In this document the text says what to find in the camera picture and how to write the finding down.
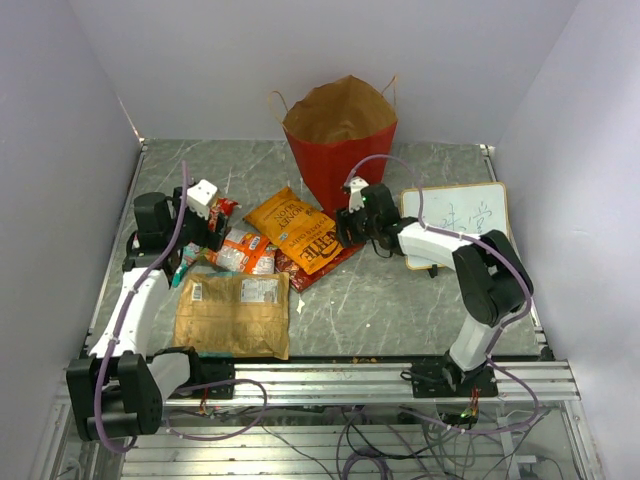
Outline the brown paper snack bag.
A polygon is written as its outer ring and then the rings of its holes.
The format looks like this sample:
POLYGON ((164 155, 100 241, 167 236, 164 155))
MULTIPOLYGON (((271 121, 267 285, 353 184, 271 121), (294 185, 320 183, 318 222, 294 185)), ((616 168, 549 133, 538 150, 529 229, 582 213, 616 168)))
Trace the brown paper snack bag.
POLYGON ((233 358, 289 358, 289 275, 192 273, 176 309, 172 345, 233 358))

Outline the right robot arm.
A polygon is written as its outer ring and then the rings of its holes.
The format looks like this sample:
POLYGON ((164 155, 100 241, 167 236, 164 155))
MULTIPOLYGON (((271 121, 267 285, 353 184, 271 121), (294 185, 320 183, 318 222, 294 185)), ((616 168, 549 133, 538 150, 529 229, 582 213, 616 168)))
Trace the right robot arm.
POLYGON ((391 255, 426 258, 456 274, 467 314, 444 355, 440 375, 450 394, 465 394, 487 365, 504 327, 526 316, 534 287, 505 233, 482 235, 426 223, 421 214, 403 217, 389 189, 355 177, 343 185, 349 200, 336 211, 336 238, 343 247, 368 241, 391 255))

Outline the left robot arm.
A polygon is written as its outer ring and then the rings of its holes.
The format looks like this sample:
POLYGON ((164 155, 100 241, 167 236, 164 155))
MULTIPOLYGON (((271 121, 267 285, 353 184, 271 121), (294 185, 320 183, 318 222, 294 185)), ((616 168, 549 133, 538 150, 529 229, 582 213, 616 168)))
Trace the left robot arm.
POLYGON ((187 246, 218 250, 226 217, 212 220, 218 189, 206 180, 172 195, 150 192, 133 201, 136 229, 122 264, 122 285, 108 325, 89 353, 72 360, 66 383, 84 441, 155 433, 164 402, 176 392, 192 397, 205 371, 192 347, 149 354, 155 318, 171 291, 187 246))

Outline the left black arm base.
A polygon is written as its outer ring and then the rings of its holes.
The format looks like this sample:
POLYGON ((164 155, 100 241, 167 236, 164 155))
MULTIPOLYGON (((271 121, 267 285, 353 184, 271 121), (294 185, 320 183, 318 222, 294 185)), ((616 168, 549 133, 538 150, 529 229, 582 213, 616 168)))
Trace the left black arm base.
POLYGON ((203 364, 203 377, 199 385, 216 383, 217 386, 209 386, 196 390, 196 393, 202 398, 213 400, 230 400, 233 397, 234 385, 228 383, 228 380, 235 378, 235 367, 227 361, 213 362, 203 364))

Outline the red paper bag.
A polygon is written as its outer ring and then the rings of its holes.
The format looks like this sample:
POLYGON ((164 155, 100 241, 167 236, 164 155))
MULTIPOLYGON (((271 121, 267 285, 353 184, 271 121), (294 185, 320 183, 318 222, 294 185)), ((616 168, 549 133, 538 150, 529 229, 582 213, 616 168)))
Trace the red paper bag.
POLYGON ((364 80, 348 75, 313 88, 293 106, 268 105, 282 127, 303 182, 331 218, 348 204, 343 185, 362 159, 377 154, 358 169, 368 183, 382 181, 384 156, 391 151, 398 124, 395 103, 364 80))

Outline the red Doritos bag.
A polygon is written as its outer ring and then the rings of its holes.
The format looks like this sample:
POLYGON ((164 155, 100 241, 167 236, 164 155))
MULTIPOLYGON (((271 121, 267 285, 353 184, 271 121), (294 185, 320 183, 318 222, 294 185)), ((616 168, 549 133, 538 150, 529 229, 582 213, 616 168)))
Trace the red Doritos bag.
POLYGON ((275 271, 277 273, 287 273, 291 287, 296 292, 302 293, 322 277, 331 273, 341 263, 355 255, 361 248, 361 245, 345 248, 336 240, 335 233, 329 232, 314 240, 302 251, 302 260, 326 260, 326 263, 321 268, 309 274, 277 248, 275 250, 275 271))

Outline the yellow Kettle chips bag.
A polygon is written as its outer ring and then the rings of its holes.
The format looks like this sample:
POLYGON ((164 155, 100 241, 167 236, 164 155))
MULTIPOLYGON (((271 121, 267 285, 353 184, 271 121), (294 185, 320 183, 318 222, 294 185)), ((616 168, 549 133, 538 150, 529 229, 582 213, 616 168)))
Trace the yellow Kettle chips bag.
POLYGON ((353 256, 357 247, 343 247, 336 222, 284 187, 243 217, 305 274, 315 275, 353 256))

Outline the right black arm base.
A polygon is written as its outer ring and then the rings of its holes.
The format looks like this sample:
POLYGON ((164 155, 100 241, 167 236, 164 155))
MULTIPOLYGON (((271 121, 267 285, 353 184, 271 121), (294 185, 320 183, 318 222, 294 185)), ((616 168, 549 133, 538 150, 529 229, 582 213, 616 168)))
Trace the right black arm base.
POLYGON ((410 383, 414 398, 480 398, 498 395, 494 370, 481 365, 477 369, 461 373, 453 363, 440 358, 427 358, 412 363, 400 373, 400 378, 410 383))

